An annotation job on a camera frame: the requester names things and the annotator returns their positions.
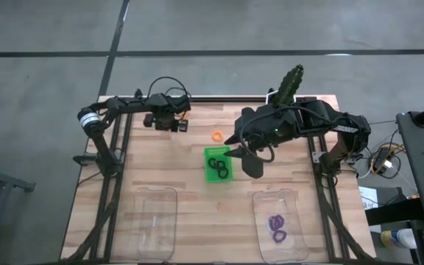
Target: plastic bottle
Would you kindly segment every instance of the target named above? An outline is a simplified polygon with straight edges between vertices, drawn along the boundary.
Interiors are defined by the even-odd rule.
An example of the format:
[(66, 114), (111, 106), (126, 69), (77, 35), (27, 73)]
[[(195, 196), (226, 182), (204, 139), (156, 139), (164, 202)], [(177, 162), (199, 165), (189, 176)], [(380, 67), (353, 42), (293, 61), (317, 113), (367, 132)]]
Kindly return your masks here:
[(384, 231), (381, 233), (381, 240), (386, 247), (408, 248), (412, 250), (417, 248), (413, 230), (411, 229)]

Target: wooden tabletop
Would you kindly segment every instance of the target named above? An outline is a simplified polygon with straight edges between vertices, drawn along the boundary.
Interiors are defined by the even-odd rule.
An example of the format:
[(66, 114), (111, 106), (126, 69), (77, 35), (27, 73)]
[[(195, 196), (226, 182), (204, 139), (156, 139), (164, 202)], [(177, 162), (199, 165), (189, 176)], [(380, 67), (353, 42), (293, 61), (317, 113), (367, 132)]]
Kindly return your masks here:
[[(334, 95), (317, 97), (338, 110)], [(298, 217), (309, 251), (305, 261), (328, 261), (306, 139), (280, 144), (275, 149), (275, 162), (265, 164), (260, 179), (248, 177), (241, 170), (240, 160), (232, 159), (233, 181), (205, 182), (204, 148), (222, 145), (212, 140), (211, 133), (221, 130), (225, 139), (228, 138), (233, 134), (233, 123), (241, 109), (257, 106), (256, 103), (195, 103), (189, 113), (187, 133), (145, 128), (145, 114), (134, 115), (111, 261), (136, 261), (138, 214), (134, 214), (134, 196), (138, 189), (153, 186), (170, 187), (177, 193), (176, 238), (170, 262), (262, 263), (252, 196), (267, 189), (290, 189), (296, 193)], [(118, 146), (123, 132), (121, 126)], [(112, 127), (105, 133), (107, 142), (111, 134)], [(325, 137), (331, 149), (336, 143), (336, 133), (329, 132)], [(89, 141), (87, 152), (95, 151)], [(87, 166), (80, 180), (96, 172), (95, 166)], [(342, 172), (338, 178), (336, 190), (344, 225), (363, 249), (375, 256), (355, 175)], [(99, 175), (77, 189), (62, 258), (70, 256), (93, 227), (101, 187)], [(332, 235), (336, 256), (341, 256), (333, 225)]]

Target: green square bin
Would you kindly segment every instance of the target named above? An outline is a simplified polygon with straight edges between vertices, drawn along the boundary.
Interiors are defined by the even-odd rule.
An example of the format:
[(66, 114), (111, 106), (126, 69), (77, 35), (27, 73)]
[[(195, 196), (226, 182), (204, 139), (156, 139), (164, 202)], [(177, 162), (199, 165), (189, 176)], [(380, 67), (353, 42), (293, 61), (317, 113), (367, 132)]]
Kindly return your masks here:
[[(208, 183), (217, 183), (217, 182), (226, 182), (233, 180), (233, 168), (232, 168), (232, 158), (224, 156), (225, 152), (230, 151), (229, 146), (221, 147), (210, 147), (204, 149), (204, 166), (205, 166), (205, 181)], [(228, 170), (228, 176), (226, 178), (220, 178), (219, 173), (216, 169), (212, 169), (209, 166), (209, 159), (215, 158), (217, 160), (222, 160), (225, 162), (225, 166)]]

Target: orange ring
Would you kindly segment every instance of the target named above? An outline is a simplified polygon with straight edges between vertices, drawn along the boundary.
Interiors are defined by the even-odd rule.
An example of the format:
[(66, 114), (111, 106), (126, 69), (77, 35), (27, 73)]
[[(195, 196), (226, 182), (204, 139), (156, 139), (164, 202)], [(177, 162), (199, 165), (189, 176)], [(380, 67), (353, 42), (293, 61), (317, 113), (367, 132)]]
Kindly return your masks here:
[(222, 141), (224, 139), (224, 134), (221, 130), (214, 130), (212, 132), (212, 140)]

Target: clear plastic container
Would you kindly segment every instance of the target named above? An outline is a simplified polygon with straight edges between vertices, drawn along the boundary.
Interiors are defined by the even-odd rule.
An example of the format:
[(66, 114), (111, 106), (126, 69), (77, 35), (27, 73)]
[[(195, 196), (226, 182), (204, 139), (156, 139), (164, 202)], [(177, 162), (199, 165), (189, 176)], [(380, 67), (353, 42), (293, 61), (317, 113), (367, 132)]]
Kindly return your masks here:
[[(308, 257), (308, 248), (303, 240), (299, 214), (296, 207), (297, 193), (289, 189), (259, 191), (253, 194), (256, 232), (263, 260), (268, 264), (303, 261)], [(282, 242), (273, 239), (275, 231), (270, 218), (281, 215), (283, 226), (278, 230), (286, 233)]]
[(133, 234), (136, 259), (167, 261), (174, 251), (177, 194), (173, 188), (140, 188), (135, 192)]

